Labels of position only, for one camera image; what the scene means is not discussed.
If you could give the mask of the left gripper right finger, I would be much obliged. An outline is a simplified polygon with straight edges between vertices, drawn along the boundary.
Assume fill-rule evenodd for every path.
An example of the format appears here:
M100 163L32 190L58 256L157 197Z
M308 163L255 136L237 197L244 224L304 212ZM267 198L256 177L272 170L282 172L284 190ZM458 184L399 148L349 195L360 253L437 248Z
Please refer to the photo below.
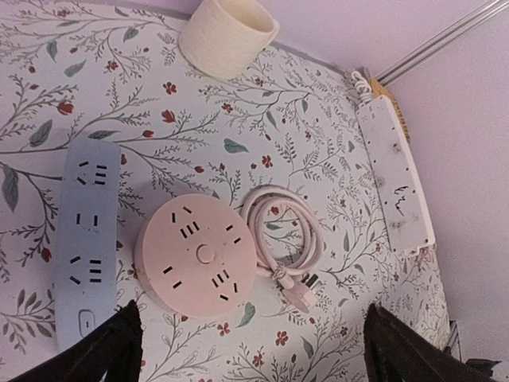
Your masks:
M368 308L363 339L369 381L492 381L499 365L486 359L463 363L376 304Z

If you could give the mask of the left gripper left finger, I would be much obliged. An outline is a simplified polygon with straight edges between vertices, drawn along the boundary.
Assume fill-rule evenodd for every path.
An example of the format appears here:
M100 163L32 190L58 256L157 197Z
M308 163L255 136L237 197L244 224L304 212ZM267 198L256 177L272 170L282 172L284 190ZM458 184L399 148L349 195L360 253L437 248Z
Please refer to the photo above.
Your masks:
M134 300L81 341L14 381L138 381L142 322Z

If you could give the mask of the light blue power strip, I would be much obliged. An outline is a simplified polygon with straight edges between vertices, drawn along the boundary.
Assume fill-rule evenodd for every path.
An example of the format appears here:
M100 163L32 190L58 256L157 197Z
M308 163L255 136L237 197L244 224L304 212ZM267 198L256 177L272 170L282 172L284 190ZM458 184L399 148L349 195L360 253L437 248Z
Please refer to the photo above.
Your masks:
M71 348L116 307L120 149L113 142L71 142L53 251L56 343Z

